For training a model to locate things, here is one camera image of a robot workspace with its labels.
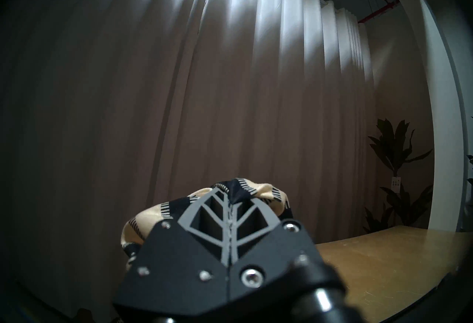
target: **curtain fold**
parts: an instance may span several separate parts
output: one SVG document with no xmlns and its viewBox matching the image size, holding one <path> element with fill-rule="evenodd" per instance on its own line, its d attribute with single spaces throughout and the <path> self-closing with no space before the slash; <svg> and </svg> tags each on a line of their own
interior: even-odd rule
<svg viewBox="0 0 473 323">
<path fill-rule="evenodd" d="M 374 204 L 362 24 L 321 0 L 11 0 L 0 161 L 11 265 L 68 316 L 114 316 L 119 238 L 217 181 L 271 183 L 317 243 Z"/>
<path fill-rule="evenodd" d="M 82 307 L 107 322 L 124 274 L 119 235 L 154 199 L 205 0 L 41 1 L 35 18 L 30 0 L 7 16 L 31 26 L 1 66 L 4 230 L 20 282 L 68 316 Z"/>
</svg>

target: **wall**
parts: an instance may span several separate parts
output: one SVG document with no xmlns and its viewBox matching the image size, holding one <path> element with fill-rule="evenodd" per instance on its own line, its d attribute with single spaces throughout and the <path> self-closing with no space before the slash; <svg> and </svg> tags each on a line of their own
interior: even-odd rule
<svg viewBox="0 0 473 323">
<path fill-rule="evenodd" d="M 368 21 L 366 24 L 373 77 L 377 117 L 389 119 L 394 130 L 401 120 L 409 122 L 412 155 L 417 156 L 434 148 L 431 102 L 422 58 L 409 19 L 402 6 Z M 372 134 L 378 137 L 379 132 Z M 433 184 L 434 154 L 421 161 L 405 164 L 399 176 L 411 199 Z M 389 187 L 392 172 L 377 159 L 378 215 L 386 199 L 380 186 Z M 415 224 L 427 228 L 430 210 Z"/>
<path fill-rule="evenodd" d="M 443 36 L 425 0 L 399 0 L 409 17 L 424 65 L 431 98 L 437 149 L 429 229 L 456 231 L 465 199 L 465 113 L 458 77 Z"/>
<path fill-rule="evenodd" d="M 452 57 L 458 76 L 461 99 L 465 108 L 467 153 L 473 153 L 473 32 L 454 0 L 427 0 L 444 35 L 447 49 Z M 468 177 L 473 177 L 472 166 L 468 166 Z M 466 216 L 463 229 L 473 231 L 472 187 L 466 191 Z"/>
</svg>

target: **green leaf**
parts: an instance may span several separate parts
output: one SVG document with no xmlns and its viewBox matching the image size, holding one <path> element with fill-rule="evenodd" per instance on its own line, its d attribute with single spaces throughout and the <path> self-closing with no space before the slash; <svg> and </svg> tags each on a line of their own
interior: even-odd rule
<svg viewBox="0 0 473 323">
<path fill-rule="evenodd" d="M 381 187 L 381 189 L 387 193 L 386 202 L 394 207 L 395 213 L 399 215 L 403 224 L 406 225 L 407 216 L 409 214 L 409 206 L 406 206 L 405 201 L 400 199 L 399 196 L 389 188 Z"/>
<path fill-rule="evenodd" d="M 397 139 L 404 138 L 404 141 L 406 140 L 407 127 L 409 127 L 409 124 L 406 124 L 405 120 L 402 120 L 399 122 L 396 128 L 396 133 L 394 134 L 394 137 L 396 138 L 396 142 L 397 142 Z"/>
<path fill-rule="evenodd" d="M 406 192 L 404 190 L 404 186 L 401 183 L 401 191 L 399 192 L 399 196 L 401 198 L 401 201 L 403 202 L 403 207 L 409 208 L 411 205 L 411 196 L 409 195 L 409 192 Z"/>
<path fill-rule="evenodd" d="M 368 210 L 366 207 L 365 207 L 365 211 L 366 211 L 366 218 L 373 219 L 373 214 L 371 213 L 371 211 Z"/>
<path fill-rule="evenodd" d="M 387 210 L 383 212 L 383 216 L 381 217 L 381 224 L 383 226 L 386 226 L 387 229 L 387 223 L 389 221 L 389 218 L 391 217 L 391 214 L 393 213 L 394 207 L 389 207 Z"/>
<path fill-rule="evenodd" d="M 376 155 L 378 156 L 378 158 L 383 162 L 384 165 L 386 165 L 389 169 L 391 169 L 392 171 L 394 171 L 391 163 L 389 162 L 388 158 L 386 157 L 386 155 L 384 154 L 383 150 L 381 149 L 381 147 L 379 147 L 378 145 L 376 144 L 369 144 L 371 146 L 371 148 L 375 151 Z"/>
<path fill-rule="evenodd" d="M 376 137 L 373 136 L 368 136 L 371 141 L 373 141 L 376 145 L 382 146 L 383 144 L 381 143 L 380 140 L 378 140 Z"/>
<path fill-rule="evenodd" d="M 379 130 L 381 131 L 382 138 L 386 141 L 386 143 L 389 145 L 390 148 L 394 147 L 394 130 L 393 130 L 393 125 L 389 120 L 386 118 L 384 121 L 381 121 L 378 119 L 378 126 Z"/>
<path fill-rule="evenodd" d="M 425 154 L 422 154 L 422 155 L 419 155 L 415 158 L 412 158 L 412 159 L 407 159 L 405 162 L 406 163 L 412 163 L 413 161 L 417 161 L 417 160 L 422 160 L 424 158 L 426 158 L 427 156 L 429 156 L 429 154 L 432 152 L 432 149 L 430 149 L 428 152 L 426 152 Z"/>
<path fill-rule="evenodd" d="M 434 187 L 433 184 L 428 185 L 427 187 L 425 187 L 425 189 L 421 192 L 421 195 L 419 196 L 419 198 L 426 197 L 429 192 L 431 193 L 431 190 L 432 190 L 433 187 Z"/>
</svg>

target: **potted plant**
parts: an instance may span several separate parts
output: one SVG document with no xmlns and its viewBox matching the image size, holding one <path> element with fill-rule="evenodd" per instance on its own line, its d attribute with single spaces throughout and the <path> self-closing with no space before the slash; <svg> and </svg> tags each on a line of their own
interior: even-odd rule
<svg viewBox="0 0 473 323">
<path fill-rule="evenodd" d="M 378 119 L 377 128 L 380 130 L 381 136 L 379 136 L 379 138 L 368 136 L 370 140 L 373 141 L 373 143 L 369 145 L 382 163 L 393 172 L 393 177 L 398 176 L 398 171 L 404 164 L 422 160 L 432 152 L 431 149 L 424 154 L 409 158 L 412 154 L 412 136 L 414 135 L 414 130 L 412 130 L 409 137 L 409 147 L 404 148 L 408 127 L 409 123 L 402 120 L 397 125 L 396 131 L 394 131 L 389 120 L 384 119 L 383 121 Z M 364 229 L 367 233 L 372 233 L 389 228 L 388 222 L 393 211 L 401 218 L 401 222 L 404 225 L 412 225 L 427 210 L 427 205 L 432 201 L 432 187 L 432 185 L 426 187 L 419 198 L 413 203 L 411 203 L 410 195 L 405 191 L 402 183 L 400 184 L 399 194 L 389 188 L 381 187 L 381 189 L 387 193 L 386 202 L 391 207 L 386 209 L 383 203 L 381 221 L 374 219 L 372 213 L 365 208 L 369 229 L 365 227 Z"/>
</svg>

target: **cloth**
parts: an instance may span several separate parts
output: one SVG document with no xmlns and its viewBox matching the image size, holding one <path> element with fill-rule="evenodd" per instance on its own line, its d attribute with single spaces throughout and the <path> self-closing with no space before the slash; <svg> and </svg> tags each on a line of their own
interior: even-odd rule
<svg viewBox="0 0 473 323">
<path fill-rule="evenodd" d="M 127 269 L 136 259 L 141 245 L 156 223 L 164 219 L 179 219 L 191 203 L 214 188 L 225 192 L 230 203 L 239 203 L 256 197 L 264 201 L 279 219 L 292 218 L 287 195 L 271 184 L 257 184 L 244 178 L 234 178 L 230 181 L 215 183 L 212 187 L 199 189 L 187 197 L 148 208 L 129 220 L 123 227 L 121 237 L 122 248 L 129 257 Z"/>
</svg>

